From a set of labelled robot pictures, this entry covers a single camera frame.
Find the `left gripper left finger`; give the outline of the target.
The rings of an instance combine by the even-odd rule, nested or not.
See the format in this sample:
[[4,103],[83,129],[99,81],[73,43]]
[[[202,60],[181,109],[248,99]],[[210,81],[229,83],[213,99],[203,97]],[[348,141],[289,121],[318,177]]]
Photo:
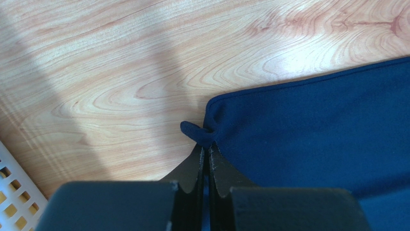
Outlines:
[[204,151],[191,154],[158,181],[74,181],[62,185],[38,231],[199,231]]

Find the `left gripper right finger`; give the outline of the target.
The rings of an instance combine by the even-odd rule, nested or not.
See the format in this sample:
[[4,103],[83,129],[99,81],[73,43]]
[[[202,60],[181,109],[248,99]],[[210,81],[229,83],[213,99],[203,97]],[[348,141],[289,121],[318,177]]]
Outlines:
[[220,153],[208,150],[213,231],[368,231],[358,201],[340,188],[257,186]]

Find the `navy blue t shirt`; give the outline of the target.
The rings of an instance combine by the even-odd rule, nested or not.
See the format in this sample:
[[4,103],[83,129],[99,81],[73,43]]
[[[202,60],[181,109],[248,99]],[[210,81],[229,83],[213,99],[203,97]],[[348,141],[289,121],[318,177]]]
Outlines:
[[260,186],[344,188],[374,231],[410,228],[408,57],[219,95],[180,129]]

